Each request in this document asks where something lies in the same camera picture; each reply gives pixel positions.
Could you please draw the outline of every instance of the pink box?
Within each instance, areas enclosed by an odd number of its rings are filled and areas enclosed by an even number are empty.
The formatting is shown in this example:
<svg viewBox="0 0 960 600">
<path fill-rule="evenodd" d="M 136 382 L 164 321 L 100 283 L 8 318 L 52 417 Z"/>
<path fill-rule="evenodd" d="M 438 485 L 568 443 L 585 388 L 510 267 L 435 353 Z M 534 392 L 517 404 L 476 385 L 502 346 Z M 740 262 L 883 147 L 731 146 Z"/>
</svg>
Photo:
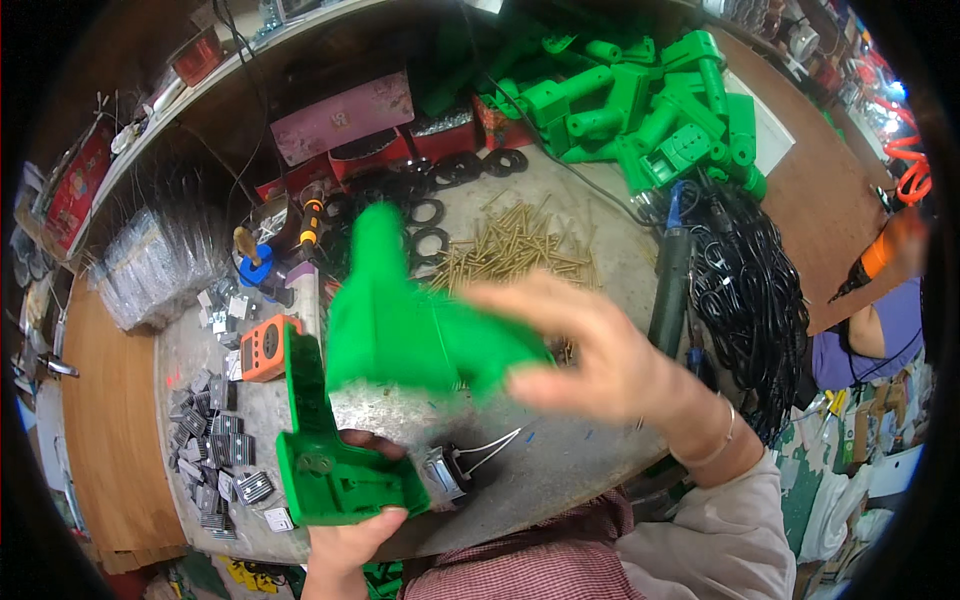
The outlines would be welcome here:
<svg viewBox="0 0 960 600">
<path fill-rule="evenodd" d="M 400 71 L 298 110 L 270 129 L 283 159 L 293 166 L 413 118 L 407 72 Z"/>
</svg>

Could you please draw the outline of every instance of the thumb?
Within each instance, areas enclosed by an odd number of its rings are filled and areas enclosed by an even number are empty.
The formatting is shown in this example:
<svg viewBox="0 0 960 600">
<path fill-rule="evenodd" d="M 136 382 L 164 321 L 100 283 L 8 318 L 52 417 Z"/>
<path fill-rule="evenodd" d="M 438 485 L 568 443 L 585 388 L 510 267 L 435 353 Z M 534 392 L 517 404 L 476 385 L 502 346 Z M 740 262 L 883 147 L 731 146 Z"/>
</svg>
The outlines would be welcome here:
<svg viewBox="0 0 960 600">
<path fill-rule="evenodd" d="M 379 546 L 392 536 L 403 521 L 407 519 L 407 510 L 399 506 L 385 506 L 380 514 L 354 525 L 358 537 Z"/>
<path fill-rule="evenodd" d="M 572 369 L 526 367 L 507 378 L 507 393 L 531 406 L 582 414 L 592 392 L 583 376 Z"/>
</svg>

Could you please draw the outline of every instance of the left hand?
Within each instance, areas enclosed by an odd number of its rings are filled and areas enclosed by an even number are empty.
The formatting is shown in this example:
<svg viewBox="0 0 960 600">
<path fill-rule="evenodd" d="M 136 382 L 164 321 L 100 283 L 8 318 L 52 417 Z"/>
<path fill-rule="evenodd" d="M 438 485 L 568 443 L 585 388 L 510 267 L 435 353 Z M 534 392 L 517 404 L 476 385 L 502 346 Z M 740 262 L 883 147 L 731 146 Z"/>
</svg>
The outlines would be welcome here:
<svg viewBox="0 0 960 600">
<path fill-rule="evenodd" d="M 407 453 L 403 446 L 370 431 L 342 429 L 340 439 L 395 461 Z M 379 515 L 354 525 L 310 527 L 311 552 L 303 597 L 366 598 L 367 587 L 360 567 L 373 558 L 380 544 L 392 536 L 406 518 L 406 509 L 385 506 Z"/>
</svg>

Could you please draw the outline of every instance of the hand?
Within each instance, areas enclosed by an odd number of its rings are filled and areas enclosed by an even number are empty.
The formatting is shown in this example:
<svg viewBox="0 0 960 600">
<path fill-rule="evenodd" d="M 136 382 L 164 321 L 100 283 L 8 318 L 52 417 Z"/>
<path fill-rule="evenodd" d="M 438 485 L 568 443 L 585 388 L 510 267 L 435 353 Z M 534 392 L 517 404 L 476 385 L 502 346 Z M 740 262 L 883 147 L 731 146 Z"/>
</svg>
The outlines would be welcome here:
<svg viewBox="0 0 960 600">
<path fill-rule="evenodd" d="M 577 369 L 537 365 L 511 372 L 507 392 L 517 400 L 612 423 L 656 420 L 669 407 L 682 368 L 606 297 L 542 271 L 511 285 L 476 283 L 461 295 L 477 308 L 577 343 Z"/>
<path fill-rule="evenodd" d="M 376 450 L 391 460 L 406 456 L 406 450 L 369 431 L 342 429 L 345 444 Z M 304 598 L 366 598 L 367 588 L 360 567 L 368 563 L 380 544 L 392 536 L 407 518 L 398 506 L 385 506 L 380 514 L 354 525 L 310 527 L 310 559 Z"/>
</svg>

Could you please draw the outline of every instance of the person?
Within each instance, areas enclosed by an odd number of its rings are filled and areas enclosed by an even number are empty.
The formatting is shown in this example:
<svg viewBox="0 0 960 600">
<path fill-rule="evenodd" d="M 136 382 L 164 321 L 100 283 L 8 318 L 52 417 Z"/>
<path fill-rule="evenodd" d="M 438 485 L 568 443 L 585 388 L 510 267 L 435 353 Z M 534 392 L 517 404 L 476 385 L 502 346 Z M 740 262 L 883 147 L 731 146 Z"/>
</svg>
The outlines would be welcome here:
<svg viewBox="0 0 960 600">
<path fill-rule="evenodd" d="M 525 532 L 436 557 L 419 576 L 404 578 L 398 600 L 792 595 L 796 563 L 783 532 L 780 472 L 727 400 L 656 350 L 613 302 L 547 274 L 474 284 L 462 297 L 578 345 L 576 368 L 508 373 L 513 398 L 545 413 L 618 424 L 643 419 L 697 488 L 672 522 L 636 525 L 622 492 L 609 491 Z M 342 436 L 390 458 L 403 455 L 369 432 Z M 406 517 L 388 506 L 355 525 L 311 528 L 302 597 L 366 598 L 361 565 Z"/>
<path fill-rule="evenodd" d="M 922 237 L 904 243 L 896 263 L 910 277 L 839 326 L 813 336 L 807 344 L 804 368 L 815 385 L 805 385 L 801 396 L 812 399 L 817 390 L 842 390 L 877 377 L 891 377 L 913 360 L 924 345 L 919 274 L 925 250 Z"/>
</svg>

